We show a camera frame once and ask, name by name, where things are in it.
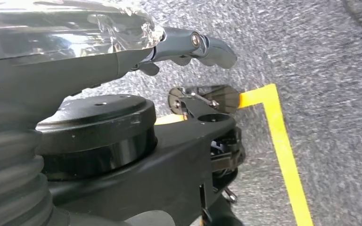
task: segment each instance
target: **gray carpet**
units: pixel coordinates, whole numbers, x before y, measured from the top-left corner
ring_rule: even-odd
[[[178,85],[275,83],[316,226],[362,226],[362,0],[135,0],[165,26],[223,38],[231,70],[161,63],[155,77],[130,73],[75,98],[131,93],[166,115]],[[232,185],[248,226],[294,226],[295,218],[262,106],[237,114],[249,158]]]

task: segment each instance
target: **small metal clip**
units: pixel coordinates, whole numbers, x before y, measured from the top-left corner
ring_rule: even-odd
[[[227,194],[227,196],[225,196],[225,199],[231,204],[235,204],[238,202],[237,195],[235,195],[228,187],[224,189],[224,192]]]

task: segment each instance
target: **screw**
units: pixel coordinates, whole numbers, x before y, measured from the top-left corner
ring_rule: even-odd
[[[179,108],[181,106],[180,102],[178,100],[174,101],[173,106],[175,108]]]
[[[198,47],[200,45],[200,36],[196,33],[192,34],[192,45]]]

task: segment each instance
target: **plastic cover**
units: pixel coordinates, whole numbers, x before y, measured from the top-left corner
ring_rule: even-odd
[[[99,0],[0,0],[0,59],[50,61],[152,48],[163,36],[142,9]]]

